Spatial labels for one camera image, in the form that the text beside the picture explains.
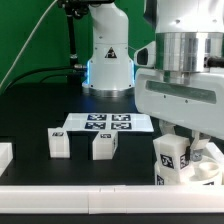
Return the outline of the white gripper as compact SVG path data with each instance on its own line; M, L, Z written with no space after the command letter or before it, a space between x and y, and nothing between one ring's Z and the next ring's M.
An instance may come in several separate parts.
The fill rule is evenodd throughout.
M166 82L158 70L138 69L135 104L139 112L160 119L163 135L175 134L174 124L194 130L191 161L202 160L211 136L224 140L224 69L193 73L185 84Z

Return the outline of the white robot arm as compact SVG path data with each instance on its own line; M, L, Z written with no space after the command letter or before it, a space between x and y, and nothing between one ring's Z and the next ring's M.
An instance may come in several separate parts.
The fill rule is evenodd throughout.
M139 112L193 131L191 155L224 140L224 0L144 0L155 40L128 55L128 18L113 2L90 7L93 55L83 86L112 96L133 90Z

